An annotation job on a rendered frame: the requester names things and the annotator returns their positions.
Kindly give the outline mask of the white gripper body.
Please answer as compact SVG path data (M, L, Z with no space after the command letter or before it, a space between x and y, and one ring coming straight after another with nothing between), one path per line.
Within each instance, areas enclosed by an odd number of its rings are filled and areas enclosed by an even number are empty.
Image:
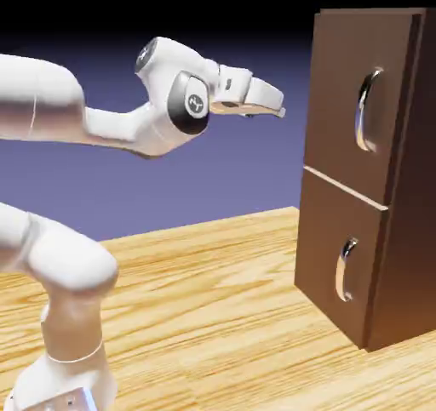
M257 77L238 83L228 78L224 88L210 102L210 110L219 115L273 115L283 118L284 94L271 84Z

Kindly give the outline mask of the large brown cabinet door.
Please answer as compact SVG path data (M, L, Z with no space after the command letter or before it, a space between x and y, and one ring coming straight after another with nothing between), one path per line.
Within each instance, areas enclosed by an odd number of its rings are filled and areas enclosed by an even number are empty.
M315 17L304 163L368 197L391 202L393 177L422 29L421 9L323 10ZM359 89L381 67L365 110L365 136L354 139Z

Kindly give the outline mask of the small brown cabinet door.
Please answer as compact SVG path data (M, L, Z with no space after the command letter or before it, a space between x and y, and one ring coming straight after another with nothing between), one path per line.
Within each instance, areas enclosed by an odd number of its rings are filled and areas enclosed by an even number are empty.
M305 169L295 263L295 285L355 345L366 346L372 281L389 212ZM344 243L359 242L347 259L348 302L336 294L336 262Z

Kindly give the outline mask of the dark brown wooden cabinet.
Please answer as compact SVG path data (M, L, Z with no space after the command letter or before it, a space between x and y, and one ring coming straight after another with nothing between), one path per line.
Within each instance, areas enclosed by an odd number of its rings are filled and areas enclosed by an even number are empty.
M436 9L421 9L384 243L367 314L367 351L436 330ZM318 170L333 185L377 207Z

